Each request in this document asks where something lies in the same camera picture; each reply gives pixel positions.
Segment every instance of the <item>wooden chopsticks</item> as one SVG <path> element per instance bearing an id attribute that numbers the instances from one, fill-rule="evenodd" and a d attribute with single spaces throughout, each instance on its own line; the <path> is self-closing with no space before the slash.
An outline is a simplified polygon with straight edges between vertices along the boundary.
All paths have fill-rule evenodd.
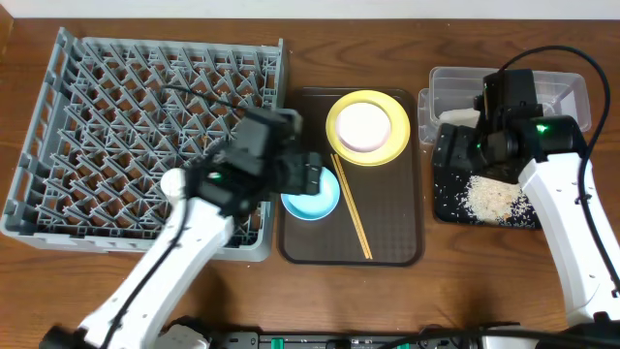
<path id="1" fill-rule="evenodd" d="M 361 220 L 359 220 L 359 214 L 357 213 L 356 202 L 353 201 L 349 183 L 347 182 L 345 172 L 342 168 L 342 164 L 340 163 L 340 157 L 338 157 L 338 154 L 331 154 L 330 156 L 331 161 L 333 162 L 333 167 L 336 169 L 336 175 L 340 181 L 342 192 L 345 195 L 345 201 L 347 202 L 349 213 L 353 219 L 353 225 L 356 227 L 357 237 L 359 238 L 361 249 L 364 252 L 364 257 L 366 257 L 366 259 L 372 259 L 372 253 L 370 252 L 370 247 L 368 246 L 368 241 L 366 240 L 366 233 L 364 232 L 364 228 L 361 226 Z"/>

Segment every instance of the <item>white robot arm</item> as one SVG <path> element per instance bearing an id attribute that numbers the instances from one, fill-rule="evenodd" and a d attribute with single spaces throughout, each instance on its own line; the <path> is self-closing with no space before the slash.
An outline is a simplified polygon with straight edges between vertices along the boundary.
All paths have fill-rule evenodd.
<path id="1" fill-rule="evenodd" d="M 102 306 L 82 321 L 80 327 L 87 330 L 87 342 L 97 348 L 102 345 L 110 320 L 158 263 L 183 224 L 185 210 L 188 217 L 183 235 L 132 301 L 108 345 L 109 349 L 152 348 L 181 296 L 206 262 L 233 234 L 233 219 L 220 216 L 219 207 L 199 198 L 180 200 L 176 204 L 162 233 L 127 279 Z"/>
<path id="2" fill-rule="evenodd" d="M 534 206 L 542 224 L 553 262 L 558 269 L 569 326 L 590 323 L 594 314 L 605 311 L 620 320 L 620 298 L 590 235 L 583 209 L 575 199 L 576 153 L 549 155 L 546 162 L 532 160 L 519 176 L 519 184 Z M 585 176 L 592 216 L 604 248 L 614 266 L 620 268 L 620 248 L 611 231 L 588 164 Z"/>

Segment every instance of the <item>wooden table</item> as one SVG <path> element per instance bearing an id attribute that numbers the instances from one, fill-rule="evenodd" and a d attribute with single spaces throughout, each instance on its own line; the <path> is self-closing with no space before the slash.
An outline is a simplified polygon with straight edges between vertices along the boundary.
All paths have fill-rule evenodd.
<path id="1" fill-rule="evenodd" d="M 65 20 L 18 19 L 0 66 L 0 197 L 17 157 L 59 26 L 78 37 L 275 45 L 284 38 L 289 87 L 387 86 L 418 96 L 436 66 L 499 67 L 526 48 L 565 44 L 604 67 L 620 100 L 620 22 L 479 20 Z M 567 53 L 520 63 L 586 78 L 594 122 L 603 105 L 595 72 Z M 620 232 L 617 105 L 592 157 L 603 206 Z M 264 331 L 417 331 L 495 320 L 566 327 L 562 291 L 543 232 L 440 224 L 431 212 L 424 149 L 426 252 L 413 267 L 295 266 L 276 247 L 263 263 L 210 262 L 172 316 Z M 123 281 L 139 254 L 36 250 L 0 238 L 0 347 L 33 348 L 52 324 L 73 328 Z"/>

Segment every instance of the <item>gray plastic dish rack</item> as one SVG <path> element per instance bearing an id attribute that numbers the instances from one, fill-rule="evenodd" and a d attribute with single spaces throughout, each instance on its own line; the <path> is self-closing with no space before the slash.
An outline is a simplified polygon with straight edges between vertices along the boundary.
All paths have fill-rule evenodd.
<path id="1" fill-rule="evenodd" d="M 101 38 L 60 28 L 15 168 L 2 232 L 44 249 L 145 251 L 170 214 L 159 181 L 234 137 L 239 116 L 163 84 L 244 107 L 281 108 L 278 47 Z M 217 259 L 261 261 L 274 202 L 236 219 Z"/>

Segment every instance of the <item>blue bowl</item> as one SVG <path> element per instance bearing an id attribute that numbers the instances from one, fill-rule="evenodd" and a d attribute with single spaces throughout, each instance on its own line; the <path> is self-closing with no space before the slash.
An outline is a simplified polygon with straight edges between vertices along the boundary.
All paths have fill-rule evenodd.
<path id="1" fill-rule="evenodd" d="M 340 183 L 330 170 L 323 168 L 319 185 L 321 189 L 317 195 L 282 194 L 284 208 L 294 217 L 303 220 L 317 220 L 327 216 L 340 200 Z"/>

